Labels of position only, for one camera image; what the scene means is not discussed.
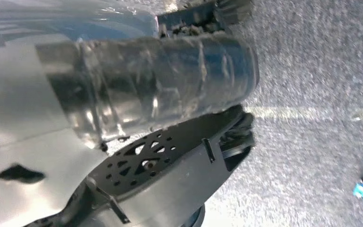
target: black mark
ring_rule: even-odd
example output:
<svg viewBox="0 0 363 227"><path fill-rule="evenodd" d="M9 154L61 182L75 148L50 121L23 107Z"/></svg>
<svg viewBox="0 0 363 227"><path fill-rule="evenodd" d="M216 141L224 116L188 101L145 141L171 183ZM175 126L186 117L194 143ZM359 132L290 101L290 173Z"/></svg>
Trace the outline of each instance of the black mark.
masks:
<svg viewBox="0 0 363 227"><path fill-rule="evenodd" d="M202 143L204 144L205 150L207 150L209 160L211 163L215 162L214 152L212 151L211 144L208 139L202 139Z"/></svg>
<svg viewBox="0 0 363 227"><path fill-rule="evenodd" d="M33 171L22 167L20 164L13 164L11 167L0 172L0 179L4 181L20 181L22 183L36 183L45 178L41 172Z"/></svg>

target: triangular cutout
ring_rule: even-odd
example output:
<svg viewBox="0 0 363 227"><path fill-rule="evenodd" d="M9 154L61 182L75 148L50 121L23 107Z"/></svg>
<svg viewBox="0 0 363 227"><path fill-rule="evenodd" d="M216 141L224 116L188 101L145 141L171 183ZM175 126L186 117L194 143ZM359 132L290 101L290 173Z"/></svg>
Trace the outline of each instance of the triangular cutout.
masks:
<svg viewBox="0 0 363 227"><path fill-rule="evenodd" d="M120 161L120 162L118 162L118 167L120 168L120 167L124 166L124 164L126 164L126 163L127 163L127 161Z"/></svg>
<svg viewBox="0 0 363 227"><path fill-rule="evenodd" d="M156 145L158 145L159 144L159 142L158 141L153 141L152 143L151 143L151 148L153 148L153 147L155 147Z"/></svg>
<svg viewBox="0 0 363 227"><path fill-rule="evenodd" d="M129 166L129 167L127 167L127 168L125 168L124 170L122 170L122 171L120 171L120 175L122 175L122 176L126 176L128 173L129 173L129 171L130 171L130 169L131 169L131 166Z"/></svg>

